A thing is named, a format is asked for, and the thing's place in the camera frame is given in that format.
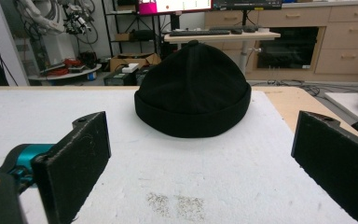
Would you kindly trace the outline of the black metal shelf rack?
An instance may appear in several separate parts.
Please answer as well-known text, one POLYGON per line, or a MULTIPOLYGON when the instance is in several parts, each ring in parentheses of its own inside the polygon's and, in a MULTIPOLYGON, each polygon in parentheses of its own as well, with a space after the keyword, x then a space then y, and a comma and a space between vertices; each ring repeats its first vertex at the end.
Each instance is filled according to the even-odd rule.
POLYGON ((109 51, 120 53, 159 53, 160 18, 142 16, 138 0, 101 0, 109 51))

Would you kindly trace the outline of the open cardboard box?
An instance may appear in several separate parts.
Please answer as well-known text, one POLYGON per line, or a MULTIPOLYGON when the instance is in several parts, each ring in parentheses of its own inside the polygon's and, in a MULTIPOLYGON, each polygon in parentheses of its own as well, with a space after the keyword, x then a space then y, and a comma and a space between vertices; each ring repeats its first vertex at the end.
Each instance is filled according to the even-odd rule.
POLYGON ((156 65, 161 62, 157 53, 122 53, 110 60, 110 71, 114 72, 124 64, 138 63, 141 67, 156 65))

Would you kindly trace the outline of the black keyboard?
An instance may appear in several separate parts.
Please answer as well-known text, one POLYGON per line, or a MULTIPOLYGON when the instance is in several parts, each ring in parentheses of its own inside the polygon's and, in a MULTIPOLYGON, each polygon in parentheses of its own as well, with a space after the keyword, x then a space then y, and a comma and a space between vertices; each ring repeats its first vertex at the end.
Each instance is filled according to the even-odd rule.
POLYGON ((170 36, 196 36, 196 35, 229 35, 228 30, 183 30, 183 31, 172 31, 170 36))

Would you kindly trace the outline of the round white table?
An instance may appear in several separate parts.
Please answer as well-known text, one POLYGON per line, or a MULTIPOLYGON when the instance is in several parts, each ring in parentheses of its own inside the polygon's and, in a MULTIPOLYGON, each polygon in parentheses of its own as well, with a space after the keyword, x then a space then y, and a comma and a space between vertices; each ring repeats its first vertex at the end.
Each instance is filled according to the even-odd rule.
POLYGON ((82 72, 79 73, 68 73, 65 75, 59 75, 59 76, 53 76, 53 75, 48 75, 48 76, 28 76, 29 80, 37 80, 37 81, 48 81, 48 80, 58 80, 58 79, 65 79, 65 78, 71 78, 71 77, 79 77, 79 76, 84 76, 90 73, 95 73, 97 70, 99 70, 100 68, 102 68, 102 65, 100 63, 97 63, 96 66, 92 69, 87 69, 87 70, 83 70, 82 72))

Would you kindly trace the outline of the white power adapter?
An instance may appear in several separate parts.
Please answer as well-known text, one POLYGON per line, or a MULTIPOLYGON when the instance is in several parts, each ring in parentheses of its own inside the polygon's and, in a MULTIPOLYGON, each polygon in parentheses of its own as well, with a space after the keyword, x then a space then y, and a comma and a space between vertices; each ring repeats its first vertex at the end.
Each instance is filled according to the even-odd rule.
POLYGON ((138 67, 139 67, 138 63, 129 63, 122 68, 122 72, 126 74, 130 74, 136 71, 138 67))

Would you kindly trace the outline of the dark monitor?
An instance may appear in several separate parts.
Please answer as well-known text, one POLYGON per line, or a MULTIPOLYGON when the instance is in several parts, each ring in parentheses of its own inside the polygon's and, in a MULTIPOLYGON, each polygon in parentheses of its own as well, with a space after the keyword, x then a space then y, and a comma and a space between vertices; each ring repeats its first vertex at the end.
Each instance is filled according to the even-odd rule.
POLYGON ((275 10, 282 8, 282 0, 213 0, 219 10, 275 10))

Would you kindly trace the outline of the monitor with pink screen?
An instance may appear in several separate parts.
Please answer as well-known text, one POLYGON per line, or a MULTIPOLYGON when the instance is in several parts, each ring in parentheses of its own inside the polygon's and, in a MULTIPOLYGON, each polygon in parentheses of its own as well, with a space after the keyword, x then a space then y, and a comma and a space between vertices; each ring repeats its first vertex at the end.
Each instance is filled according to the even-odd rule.
POLYGON ((209 10, 213 0, 139 0, 140 15, 160 15, 176 12, 196 12, 209 10))

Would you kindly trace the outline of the wooden cabinet with drawers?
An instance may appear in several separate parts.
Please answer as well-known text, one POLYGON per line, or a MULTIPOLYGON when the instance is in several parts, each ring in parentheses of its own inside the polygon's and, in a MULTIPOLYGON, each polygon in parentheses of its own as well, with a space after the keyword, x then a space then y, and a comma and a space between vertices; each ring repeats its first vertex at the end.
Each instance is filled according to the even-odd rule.
POLYGON ((358 2, 284 4, 280 10, 211 11, 204 26, 256 24, 279 38, 214 42, 248 79, 358 82, 358 2))

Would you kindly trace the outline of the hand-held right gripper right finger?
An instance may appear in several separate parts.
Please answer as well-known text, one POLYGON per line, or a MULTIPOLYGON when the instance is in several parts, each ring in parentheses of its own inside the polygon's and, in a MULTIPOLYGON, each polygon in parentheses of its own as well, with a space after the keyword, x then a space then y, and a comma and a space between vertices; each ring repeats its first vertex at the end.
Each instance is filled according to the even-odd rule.
POLYGON ((336 119, 301 111, 291 156, 358 221, 358 136, 341 128, 336 119))

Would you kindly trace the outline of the light wooden desk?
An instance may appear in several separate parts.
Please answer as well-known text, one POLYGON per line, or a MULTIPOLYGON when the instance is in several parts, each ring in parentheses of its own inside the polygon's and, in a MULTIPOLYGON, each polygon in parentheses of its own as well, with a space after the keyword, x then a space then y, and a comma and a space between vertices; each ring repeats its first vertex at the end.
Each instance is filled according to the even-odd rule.
POLYGON ((239 68, 243 74, 246 72, 247 62, 247 42, 248 41, 259 41, 259 40, 273 40, 279 38, 281 35, 273 32, 255 32, 255 33, 242 33, 241 35, 193 35, 193 36, 171 36, 165 35, 164 41, 170 44, 176 44, 180 49, 184 43, 191 40, 198 40, 202 43, 211 42, 241 42, 241 54, 239 60, 239 68))

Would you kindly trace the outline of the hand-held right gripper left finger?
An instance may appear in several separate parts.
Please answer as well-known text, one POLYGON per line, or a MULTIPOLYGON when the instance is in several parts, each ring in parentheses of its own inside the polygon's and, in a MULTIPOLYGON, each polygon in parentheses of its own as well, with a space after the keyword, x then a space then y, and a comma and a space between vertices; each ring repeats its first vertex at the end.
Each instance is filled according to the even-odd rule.
POLYGON ((73 130, 31 160, 49 224, 70 224, 111 157, 106 114, 73 122, 73 130))

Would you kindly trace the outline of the black equipment case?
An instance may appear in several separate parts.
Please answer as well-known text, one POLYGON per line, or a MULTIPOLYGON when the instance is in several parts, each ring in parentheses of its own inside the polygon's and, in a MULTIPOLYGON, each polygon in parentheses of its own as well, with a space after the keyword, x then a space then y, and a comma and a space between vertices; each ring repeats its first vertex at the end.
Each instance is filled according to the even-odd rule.
POLYGON ((105 86, 136 86, 135 74, 126 74, 119 71, 113 72, 103 79, 105 86))

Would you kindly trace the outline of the white foam mat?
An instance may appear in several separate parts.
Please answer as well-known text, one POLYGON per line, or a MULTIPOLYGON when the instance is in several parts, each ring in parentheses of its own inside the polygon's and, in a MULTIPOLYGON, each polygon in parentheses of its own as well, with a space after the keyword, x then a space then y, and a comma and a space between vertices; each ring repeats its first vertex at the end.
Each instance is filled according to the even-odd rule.
POLYGON ((0 90, 0 165, 23 143, 55 143, 75 119, 107 116, 112 156, 76 224, 356 224, 292 158, 295 119, 256 91, 243 120, 212 138, 160 133, 131 90, 0 90))

